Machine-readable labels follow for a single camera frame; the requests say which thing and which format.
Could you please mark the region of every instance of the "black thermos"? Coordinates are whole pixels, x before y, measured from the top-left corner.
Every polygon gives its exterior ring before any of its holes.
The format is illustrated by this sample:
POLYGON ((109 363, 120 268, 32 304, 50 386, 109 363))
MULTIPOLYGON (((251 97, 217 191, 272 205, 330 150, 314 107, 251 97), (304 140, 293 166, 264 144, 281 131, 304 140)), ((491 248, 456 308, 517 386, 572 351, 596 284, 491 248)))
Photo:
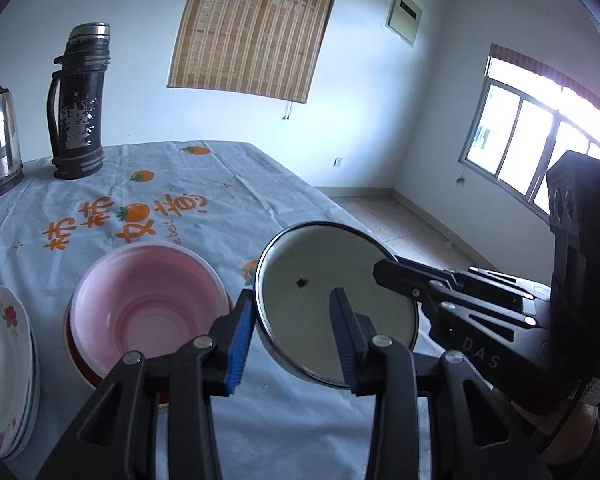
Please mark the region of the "black thermos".
POLYGON ((54 63, 46 99, 53 164, 58 178, 81 178, 102 167, 104 154, 100 139, 102 85, 109 64, 109 25, 83 23, 69 35, 64 55, 54 63), (56 89, 60 83, 58 124, 54 115, 56 89))

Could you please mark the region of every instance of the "bamboo blind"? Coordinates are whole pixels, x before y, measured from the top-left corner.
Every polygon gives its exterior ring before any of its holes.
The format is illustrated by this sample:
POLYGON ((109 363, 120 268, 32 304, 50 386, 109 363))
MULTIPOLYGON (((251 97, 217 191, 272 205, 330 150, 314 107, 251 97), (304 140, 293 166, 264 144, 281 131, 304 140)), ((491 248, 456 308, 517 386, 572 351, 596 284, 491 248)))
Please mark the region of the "bamboo blind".
POLYGON ((187 0, 168 86, 305 103, 333 0, 187 0))

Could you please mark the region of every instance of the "stack of plates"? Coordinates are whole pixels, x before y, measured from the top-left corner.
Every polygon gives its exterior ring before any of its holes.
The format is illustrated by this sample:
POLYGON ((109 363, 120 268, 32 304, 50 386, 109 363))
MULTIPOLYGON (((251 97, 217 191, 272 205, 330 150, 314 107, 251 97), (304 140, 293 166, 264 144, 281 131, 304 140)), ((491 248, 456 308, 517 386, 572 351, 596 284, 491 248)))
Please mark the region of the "stack of plates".
POLYGON ((29 318, 15 294, 0 285, 0 457, 19 455, 38 414, 40 364, 29 318))

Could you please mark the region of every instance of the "screw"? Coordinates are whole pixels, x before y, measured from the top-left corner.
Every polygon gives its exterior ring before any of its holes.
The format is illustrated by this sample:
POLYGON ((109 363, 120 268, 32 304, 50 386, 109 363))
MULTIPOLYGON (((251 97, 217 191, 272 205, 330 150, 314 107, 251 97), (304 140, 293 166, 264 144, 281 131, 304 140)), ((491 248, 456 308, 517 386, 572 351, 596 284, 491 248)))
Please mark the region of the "screw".
POLYGON ((209 348, 214 345, 214 340, 211 336, 208 335, 199 335, 197 338, 193 340, 193 346, 196 348, 209 348))
POLYGON ((140 362, 141 358, 142 358, 142 356, 140 355, 140 352, 136 352, 135 350, 132 350, 131 352, 127 352, 126 354, 124 354, 122 356, 122 362, 125 365, 135 365, 140 362))
POLYGON ((445 352, 445 361, 450 365, 459 365, 463 360, 464 356, 458 350, 445 352))
POLYGON ((560 188, 557 187, 554 193, 554 212, 558 217, 558 223, 562 223, 562 193, 560 192, 560 188))
POLYGON ((573 193, 571 188, 567 188, 567 193, 564 195, 564 208, 567 210, 567 218, 573 220, 573 193))
POLYGON ((376 334, 371 338, 371 342, 378 348, 387 348, 394 343, 394 340, 385 334, 376 334))

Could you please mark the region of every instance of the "baseboard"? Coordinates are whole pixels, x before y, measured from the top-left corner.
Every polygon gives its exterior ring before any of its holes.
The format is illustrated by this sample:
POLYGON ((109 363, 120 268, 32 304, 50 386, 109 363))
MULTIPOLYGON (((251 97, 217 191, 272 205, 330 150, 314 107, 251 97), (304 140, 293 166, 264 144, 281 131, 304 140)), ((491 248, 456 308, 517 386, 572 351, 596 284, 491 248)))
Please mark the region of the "baseboard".
POLYGON ((389 187, 317 187, 315 188, 329 198, 343 196, 390 196, 389 187))
POLYGON ((427 224, 429 224, 436 231, 442 234, 443 237, 445 237, 459 250, 461 250, 469 258, 471 258, 479 267, 483 269, 498 271, 496 266, 493 265, 489 260, 487 260, 487 258, 482 256, 478 251, 471 247, 471 245, 462 240, 461 237, 459 237, 455 232, 453 232, 451 229, 445 226, 437 218, 434 218, 432 215, 424 211, 424 209, 417 205, 415 202, 405 197, 403 194, 397 192, 395 189, 392 190, 391 197, 393 197, 396 201, 405 206, 405 208, 414 213, 414 215, 419 216, 427 224))

